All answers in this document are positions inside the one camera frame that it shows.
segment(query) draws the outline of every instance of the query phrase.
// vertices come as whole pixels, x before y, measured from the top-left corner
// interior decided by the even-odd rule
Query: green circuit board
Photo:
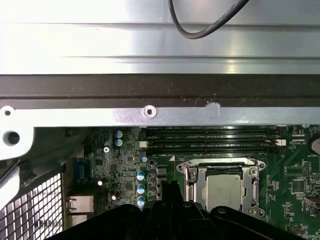
[[[254,158],[266,164],[259,176],[262,221],[305,239],[320,239],[320,156],[308,149],[319,126],[217,126],[93,128],[84,143],[87,182],[106,179],[94,198],[95,213],[139,200],[157,200],[159,175],[177,180],[177,165],[195,158]],[[144,179],[138,180],[137,173]],[[143,186],[144,192],[137,193]]]

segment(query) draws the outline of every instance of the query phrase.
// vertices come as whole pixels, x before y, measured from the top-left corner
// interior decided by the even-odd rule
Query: mounting hole
[[[144,116],[147,119],[153,119],[156,115],[157,109],[152,105],[145,106],[142,109],[142,116]]]
[[[6,132],[4,135],[3,135],[3,138],[2,138],[3,142],[7,145],[7,146],[14,146],[16,145],[17,143],[19,143],[20,141],[20,136],[17,132],[15,131],[9,131],[9,132]]]
[[[1,108],[1,110],[7,117],[12,116],[15,113],[15,109],[11,106],[4,106]]]

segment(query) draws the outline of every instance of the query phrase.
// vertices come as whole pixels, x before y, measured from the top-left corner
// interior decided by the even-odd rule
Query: black cable
[[[179,23],[175,12],[173,0],[168,0],[172,21],[179,33],[186,39],[201,39],[208,36],[209,34],[212,34],[214,31],[218,30],[230,19],[232,19],[233,16],[236,15],[247,4],[247,2],[249,2],[249,0],[237,0],[237,2],[232,7],[230,7],[229,10],[225,12],[225,14],[223,14],[216,22],[214,22],[210,26],[198,32],[187,32]]]

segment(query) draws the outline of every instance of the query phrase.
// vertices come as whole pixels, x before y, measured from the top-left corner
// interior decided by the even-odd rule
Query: metal panel
[[[235,1],[174,4],[195,31]],[[252,0],[216,33],[188,40],[166,0],[2,0],[0,74],[319,74],[319,10],[314,0]]]
[[[0,239],[44,240],[63,230],[61,174],[0,211]]]

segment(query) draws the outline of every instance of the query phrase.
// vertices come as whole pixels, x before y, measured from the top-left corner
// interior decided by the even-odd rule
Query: reflective metal surface
[[[19,171],[19,166],[15,166],[0,181],[0,211],[17,195],[20,189]]]
[[[235,1],[174,5],[197,31]],[[319,74],[319,9],[315,0],[252,0],[214,34],[188,40],[166,0],[2,0],[0,74]]]
[[[17,141],[11,141],[11,134],[17,134]],[[10,106],[0,109],[0,161],[18,158],[26,154],[34,141],[34,128],[23,118],[16,116]]]
[[[141,108],[17,109],[16,117],[33,127],[318,125],[320,107],[159,107],[152,119]]]

